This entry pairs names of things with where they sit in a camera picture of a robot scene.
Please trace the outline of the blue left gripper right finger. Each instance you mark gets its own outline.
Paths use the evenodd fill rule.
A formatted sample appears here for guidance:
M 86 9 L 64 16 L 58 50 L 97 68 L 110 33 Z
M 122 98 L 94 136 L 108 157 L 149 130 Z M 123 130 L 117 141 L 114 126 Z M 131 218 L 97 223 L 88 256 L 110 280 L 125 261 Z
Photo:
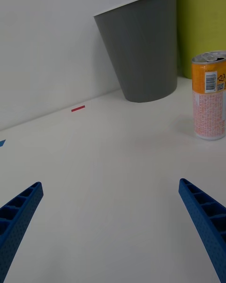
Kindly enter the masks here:
M 220 282 L 226 282 L 226 208 L 184 178 L 179 181 L 178 193 Z

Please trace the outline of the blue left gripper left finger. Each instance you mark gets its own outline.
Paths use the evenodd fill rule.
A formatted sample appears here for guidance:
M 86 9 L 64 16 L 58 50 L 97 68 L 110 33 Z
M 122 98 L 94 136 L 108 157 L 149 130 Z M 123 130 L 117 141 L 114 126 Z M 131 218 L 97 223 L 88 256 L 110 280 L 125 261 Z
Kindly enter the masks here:
M 0 208 L 0 282 L 4 282 L 28 225 L 43 197 L 36 182 Z

